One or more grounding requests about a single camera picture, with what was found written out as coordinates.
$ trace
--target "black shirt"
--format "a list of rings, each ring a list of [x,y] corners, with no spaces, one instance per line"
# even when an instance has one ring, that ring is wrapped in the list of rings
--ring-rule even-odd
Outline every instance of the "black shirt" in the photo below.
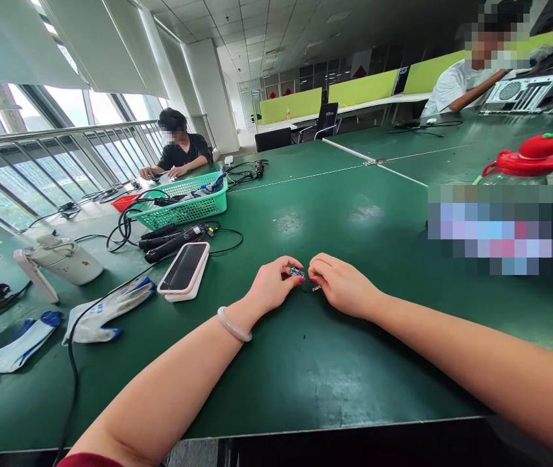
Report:
[[[205,156],[208,163],[212,163],[212,157],[210,150],[207,147],[207,142],[200,134],[188,133],[190,139],[190,148],[188,152],[184,152],[179,145],[169,144],[164,147],[162,151],[162,157],[158,162],[158,167],[169,171],[175,167],[181,167],[189,162],[192,162],[199,156]]]

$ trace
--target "red sleeve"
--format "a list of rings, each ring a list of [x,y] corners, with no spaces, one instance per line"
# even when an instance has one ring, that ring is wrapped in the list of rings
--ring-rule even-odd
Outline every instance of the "red sleeve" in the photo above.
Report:
[[[99,454],[77,453],[65,457],[58,467],[123,467],[117,461],[113,461]]]

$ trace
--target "desk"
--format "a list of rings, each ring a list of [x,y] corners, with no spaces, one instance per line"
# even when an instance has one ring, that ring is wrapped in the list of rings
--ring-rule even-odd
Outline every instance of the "desk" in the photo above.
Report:
[[[307,265],[325,251],[355,265],[389,294],[553,349],[553,278],[475,276],[460,260],[441,257],[423,230],[426,188],[383,168],[365,166],[349,152],[390,157],[388,167],[410,171],[425,182],[455,179],[447,175],[447,166],[437,166],[432,158],[440,153],[447,160],[445,155],[456,152],[464,159],[465,179],[471,181],[467,172],[481,170],[479,158],[513,147],[523,131],[531,136],[537,129],[553,130],[549,117],[519,118],[516,130],[497,118],[503,117],[465,114],[464,125],[443,129],[443,139],[388,136],[373,133],[379,131],[374,128],[331,138],[347,150],[313,141],[262,153],[270,160],[264,177],[231,191],[227,211],[218,216],[223,227],[244,234],[244,243],[209,259],[197,298],[169,304],[157,296],[115,320],[114,326],[125,331],[118,340],[75,346],[82,390],[69,442],[74,443],[134,375],[219,306],[246,293],[259,266],[283,254]],[[463,150],[455,151],[455,146]],[[475,147],[482,151],[475,153]],[[54,227],[69,237],[108,234],[115,220],[107,215]],[[42,223],[29,235],[48,230]],[[216,249],[236,241],[226,232],[211,240]],[[15,288],[25,283],[12,251],[28,243],[15,237],[0,245],[0,281]],[[109,254],[104,239],[81,245],[106,271],[82,287],[47,276],[61,297],[57,308],[65,317],[72,307],[100,297],[146,266],[141,252],[131,246]],[[157,266],[150,277],[159,281],[167,266]],[[252,342],[229,366],[187,438],[457,420],[490,413],[392,336],[337,312],[322,294],[309,289],[294,290],[280,309],[259,321]],[[0,347],[20,322],[49,308],[31,290],[0,316]],[[68,357],[60,346],[65,329],[66,322],[23,368],[0,377],[0,452],[57,446],[71,397]]]
[[[381,108],[383,106],[389,106],[390,104],[396,104],[394,118],[393,118],[395,119],[395,114],[397,113],[399,104],[405,104],[407,102],[427,101],[430,98],[431,94],[432,93],[408,94],[408,95],[399,94],[391,97],[385,97],[383,99],[378,99],[377,101],[363,102],[361,104],[355,104],[348,107],[341,107],[337,111],[337,115],[338,115],[338,119],[341,121],[341,119],[346,117],[354,117],[355,115],[366,114],[368,112],[372,112],[373,110],[376,110],[377,108]],[[300,126],[312,125],[317,119],[317,117],[318,117],[318,114],[313,114],[313,115],[307,115],[304,117],[297,117],[290,120],[283,120],[280,122],[270,123],[268,125],[259,125],[258,130],[259,130],[259,133],[265,133],[268,131],[279,130],[281,128],[287,128],[287,127],[290,127],[292,130],[295,130],[297,127],[300,127]]]

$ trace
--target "green plastic basket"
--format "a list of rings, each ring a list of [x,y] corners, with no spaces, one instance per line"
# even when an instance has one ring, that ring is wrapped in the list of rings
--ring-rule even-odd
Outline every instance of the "green plastic basket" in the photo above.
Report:
[[[213,172],[170,185],[164,185],[157,189],[162,190],[169,196],[189,195],[190,191],[198,190],[203,185],[215,182],[220,174],[220,172]],[[162,197],[164,197],[162,193],[151,191],[145,194],[145,197],[142,199]],[[154,208],[153,201],[145,201],[142,204],[135,205],[132,209],[138,209],[142,212],[128,213],[127,217],[140,221],[151,230],[156,230],[169,224],[184,224],[185,222],[192,222],[220,214],[227,210],[227,178],[225,177],[223,180],[223,187],[213,195],[182,201],[181,203],[162,208]]]

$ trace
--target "person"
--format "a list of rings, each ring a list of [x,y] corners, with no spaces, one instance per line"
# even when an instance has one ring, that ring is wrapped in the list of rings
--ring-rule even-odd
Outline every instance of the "person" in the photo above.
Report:
[[[174,178],[213,162],[205,138],[200,134],[188,133],[188,124],[181,112],[171,108],[162,110],[158,125],[164,130],[165,138],[172,139],[172,143],[164,147],[158,165],[141,169],[142,178],[151,180],[154,175],[163,172],[168,172],[168,177]]]
[[[60,467],[157,465],[181,439],[266,313],[304,282],[283,256],[262,266],[249,292],[142,370],[78,439]],[[368,320],[434,363],[500,416],[553,448],[553,352],[378,290],[352,265],[325,253],[310,281],[336,309]]]
[[[471,60],[460,60],[441,74],[422,118],[479,105],[495,83],[513,77],[509,69],[491,69],[491,61],[511,40],[531,5],[532,0],[502,0],[494,13],[485,14],[472,35]]]

